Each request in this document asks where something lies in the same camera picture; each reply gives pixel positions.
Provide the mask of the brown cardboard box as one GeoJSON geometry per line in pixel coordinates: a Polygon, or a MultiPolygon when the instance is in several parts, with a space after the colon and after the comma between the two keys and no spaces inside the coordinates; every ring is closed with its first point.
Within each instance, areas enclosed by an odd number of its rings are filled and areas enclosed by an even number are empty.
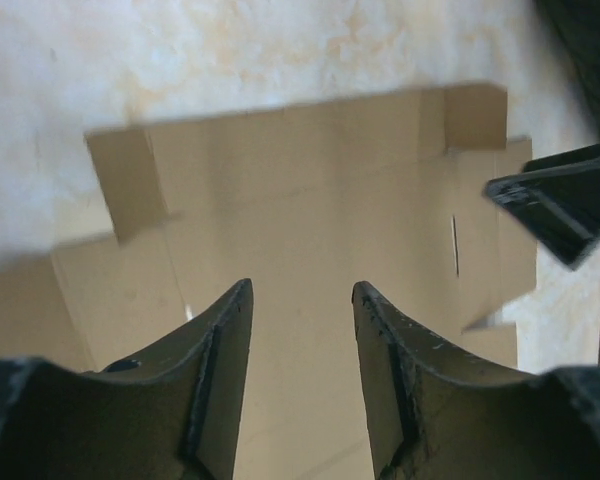
{"type": "Polygon", "coordinates": [[[0,359],[100,372],[248,279],[229,479],[378,479],[355,284],[520,371],[515,328],[482,326],[536,284],[536,238],[483,194],[532,161],[507,103],[472,83],[90,133],[114,232],[0,273],[0,359]]]}

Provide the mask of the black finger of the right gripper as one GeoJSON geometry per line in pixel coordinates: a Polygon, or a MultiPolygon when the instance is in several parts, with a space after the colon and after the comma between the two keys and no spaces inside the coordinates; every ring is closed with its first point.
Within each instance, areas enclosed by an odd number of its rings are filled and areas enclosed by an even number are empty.
{"type": "Polygon", "coordinates": [[[576,270],[600,244],[600,143],[529,161],[483,194],[576,270]]]}

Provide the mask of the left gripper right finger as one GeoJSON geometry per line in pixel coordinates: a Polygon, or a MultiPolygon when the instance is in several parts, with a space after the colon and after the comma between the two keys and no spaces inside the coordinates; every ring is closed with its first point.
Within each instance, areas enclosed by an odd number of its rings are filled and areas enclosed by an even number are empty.
{"type": "Polygon", "coordinates": [[[378,479],[600,479],[600,367],[540,375],[478,357],[352,292],[378,479]]]}

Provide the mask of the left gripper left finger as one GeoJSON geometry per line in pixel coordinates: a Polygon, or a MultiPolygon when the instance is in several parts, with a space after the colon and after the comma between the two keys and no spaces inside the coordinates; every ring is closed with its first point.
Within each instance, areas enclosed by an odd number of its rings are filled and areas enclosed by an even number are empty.
{"type": "Polygon", "coordinates": [[[253,318],[242,279],[100,372],[0,359],[0,479],[229,479],[253,318]]]}

